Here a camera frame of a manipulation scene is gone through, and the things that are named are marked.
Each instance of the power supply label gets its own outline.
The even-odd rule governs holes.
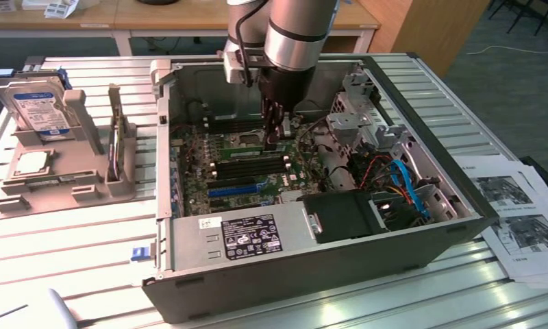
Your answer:
[[[221,232],[229,260],[283,251],[272,214],[222,221]]]

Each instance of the sticker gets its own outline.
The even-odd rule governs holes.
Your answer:
[[[60,184],[58,180],[42,180],[34,183],[26,183],[26,187],[56,186]]]
[[[198,220],[198,229],[204,228],[217,228],[221,226],[221,217],[201,218]]]
[[[108,28],[109,24],[80,24],[80,27],[86,28]]]
[[[24,118],[45,141],[64,138],[69,124],[62,112],[56,109],[53,93],[14,94],[14,100]]]
[[[222,221],[221,232],[229,260],[283,251],[272,214]]]
[[[72,175],[58,176],[58,181],[61,183],[72,183],[72,182],[74,182],[74,177]]]

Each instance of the white slatted surface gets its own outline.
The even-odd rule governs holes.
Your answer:
[[[88,111],[106,123],[106,85],[122,86],[124,111],[137,129],[140,199],[0,221],[0,298],[52,287],[81,327],[118,328],[548,328],[548,290],[509,282],[480,238],[453,246],[424,269],[361,282],[214,316],[178,326],[164,324],[132,283],[152,263],[129,264],[133,245],[154,236],[154,102],[148,66],[153,58],[49,58],[74,88],[88,95]],[[445,90],[421,63],[404,55],[375,56],[411,105],[453,154],[499,154],[504,147]],[[396,113],[384,102],[395,121]],[[0,140],[0,179],[16,140]]]

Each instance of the blue latch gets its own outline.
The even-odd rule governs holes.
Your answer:
[[[65,88],[65,90],[73,89],[73,86],[70,85],[70,82],[69,82],[69,76],[68,76],[68,74],[66,74],[66,70],[58,68],[58,69],[56,70],[56,72],[58,73],[58,75],[60,75],[60,77],[61,77],[62,87]]]
[[[149,247],[136,247],[132,248],[132,257],[130,261],[132,262],[138,262],[140,260],[149,260]]]

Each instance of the cable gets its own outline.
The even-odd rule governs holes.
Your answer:
[[[389,157],[388,157],[388,156],[375,156],[375,157],[373,157],[373,159],[369,161],[369,165],[367,166],[365,175],[364,175],[364,178],[361,178],[361,183],[359,184],[359,188],[360,188],[360,189],[361,189],[361,187],[364,187],[365,179],[367,179],[367,176],[369,175],[369,170],[372,169],[373,162],[375,162],[379,158],[387,158],[387,159],[389,160]],[[381,169],[379,170],[379,172],[381,172],[381,170],[384,170],[384,169],[388,168],[388,167],[389,167],[389,163],[388,163],[384,167],[381,167]]]
[[[170,134],[180,128],[180,127],[188,127],[190,128],[192,126],[185,124],[185,123],[178,123],[176,125],[170,125]]]
[[[385,188],[388,188],[389,190],[392,190],[395,193],[400,194],[401,196],[404,196],[404,194],[401,194],[401,192],[399,191],[399,189],[396,187],[391,187],[391,186],[385,186]]]
[[[248,54],[245,53],[245,46],[244,46],[244,40],[241,38],[241,24],[256,14],[260,9],[263,9],[264,5],[268,3],[268,0],[264,0],[256,7],[241,17],[236,23],[236,38],[237,38],[237,43],[238,43],[238,51],[241,52],[241,58],[242,58],[242,65],[244,65],[244,83],[245,86],[249,88],[252,87],[252,79],[251,79],[251,74],[249,74],[249,67],[248,67]]]
[[[379,181],[381,178],[385,178],[387,176],[392,176],[392,175],[400,175],[400,172],[397,171],[391,171],[388,173],[385,173],[384,175],[377,175],[372,178],[372,182]]]
[[[315,151],[319,151],[319,147],[323,146],[325,148],[325,151],[328,151],[329,153],[332,153],[332,148],[328,145],[324,144],[315,144]]]
[[[489,46],[481,51],[477,51],[475,53],[467,53],[467,55],[479,55],[480,53],[484,53],[485,51],[488,51],[491,48],[509,49],[509,50],[521,51],[524,53],[548,53],[548,51],[535,51],[535,50],[519,49],[519,48],[512,48],[512,47],[505,47],[505,46]]]
[[[311,161],[312,161],[312,158],[315,157],[315,155],[311,157],[311,159],[309,159],[309,161],[307,162],[305,160],[304,160],[304,156],[303,156],[303,152],[300,151],[300,143],[301,143],[301,141],[303,141],[303,138],[304,138],[304,136],[307,135],[307,132],[309,132],[312,129],[315,129],[315,127],[319,125],[319,123],[321,123],[323,122],[323,120],[327,118],[327,116],[323,116],[323,117],[320,117],[315,122],[313,122],[313,124],[305,129],[305,131],[300,134],[300,136],[299,136],[299,139],[297,139],[297,142],[296,142],[296,150],[297,150],[297,152],[299,152],[299,156],[300,156],[300,160],[303,161],[303,163],[304,163],[304,165],[305,165],[305,167],[307,167],[307,175],[311,175]]]
[[[416,195],[416,192],[413,191],[413,187],[412,187],[412,179],[408,175],[408,170],[405,169],[404,163],[400,160],[392,160],[391,163],[388,163],[389,165],[393,165],[401,172],[401,177],[404,178],[404,186],[405,186],[405,190],[408,192],[408,194],[411,195],[411,199],[413,202],[413,205],[417,209],[417,211],[420,212],[420,214],[423,215],[424,218],[428,218],[431,216],[431,214],[428,214],[427,209],[424,208],[424,205],[420,201],[419,196]]]
[[[249,135],[249,134],[257,134],[260,132],[264,132],[264,130],[263,129],[255,129],[255,130],[251,130],[249,132],[242,132],[241,134],[238,134],[238,136],[244,136],[244,135]]]
[[[392,186],[385,186],[385,188],[388,188],[389,190],[400,194],[400,196],[403,196],[403,198],[405,199],[405,202],[408,204],[412,204],[411,197],[408,197],[408,194],[405,193],[404,189],[400,186],[397,186],[397,188]]]
[[[178,39],[176,39],[174,41],[174,45],[172,46],[170,50],[166,51],[166,55],[170,54],[170,51],[173,51],[176,49],[176,46],[178,46],[178,43],[181,42],[181,37],[178,37]]]
[[[349,172],[349,168],[347,168],[345,166],[336,166],[331,172],[327,174],[327,178],[331,177],[331,175],[336,172],[337,169],[345,169],[347,172]]]
[[[304,102],[305,102],[305,103],[311,103],[312,105],[315,105],[315,106],[317,107],[319,110],[323,110],[323,106],[320,106],[320,105],[317,104],[317,102],[313,101],[312,99],[305,99]]]

